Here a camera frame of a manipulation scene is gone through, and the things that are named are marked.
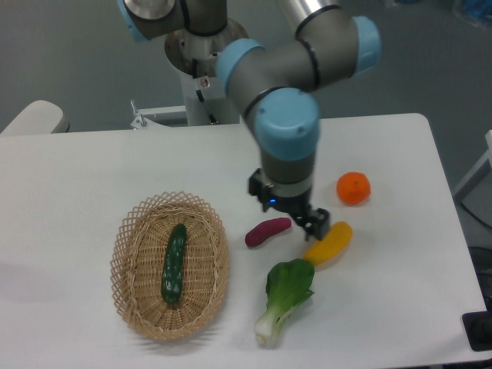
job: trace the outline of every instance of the purple sweet potato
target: purple sweet potato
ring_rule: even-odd
[[[270,237],[289,229],[291,226],[292,222],[289,218],[263,221],[246,234],[244,241],[249,248],[256,248]]]

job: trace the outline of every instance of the white chair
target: white chair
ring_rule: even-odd
[[[453,199],[460,204],[465,197],[490,173],[492,170],[492,131],[485,135],[488,150],[478,159],[473,167],[458,182],[453,190]]]
[[[48,101],[31,103],[0,133],[1,137],[66,132],[70,124],[63,111]]]

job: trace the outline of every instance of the toy yellow pepper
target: toy yellow pepper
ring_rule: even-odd
[[[316,241],[302,257],[314,266],[330,260],[342,251],[352,239],[352,228],[344,221],[339,221],[331,226],[330,231],[322,241]]]

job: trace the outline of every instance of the light blue joint cap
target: light blue joint cap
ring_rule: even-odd
[[[357,26],[359,50],[354,75],[373,68],[381,59],[381,37],[376,25],[367,17],[353,17]]]
[[[295,161],[311,155],[320,136],[320,110],[314,98],[296,88],[268,94],[255,117],[254,133],[262,149],[277,159]]]
[[[229,44],[227,48],[222,51],[221,56],[217,61],[217,66],[215,67],[215,73],[222,81],[226,94],[228,92],[229,78],[231,77],[234,68],[242,57],[254,48],[264,47],[250,38],[240,38]]]
[[[149,39],[143,36],[143,34],[138,30],[135,23],[131,20],[128,11],[126,10],[124,0],[116,0],[116,1],[118,3],[118,7],[120,8],[121,15],[123,15],[123,19],[125,20],[126,25],[128,26],[128,30],[130,31],[131,36],[133,37],[133,40],[136,42],[149,41]]]

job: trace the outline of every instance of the wicker basket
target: wicker basket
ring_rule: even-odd
[[[161,297],[165,249],[184,223],[188,240],[178,306]],[[174,340],[203,327],[217,312],[228,281],[224,228],[214,209],[191,194],[164,193],[140,203],[123,220],[111,261],[118,313],[145,337]]]

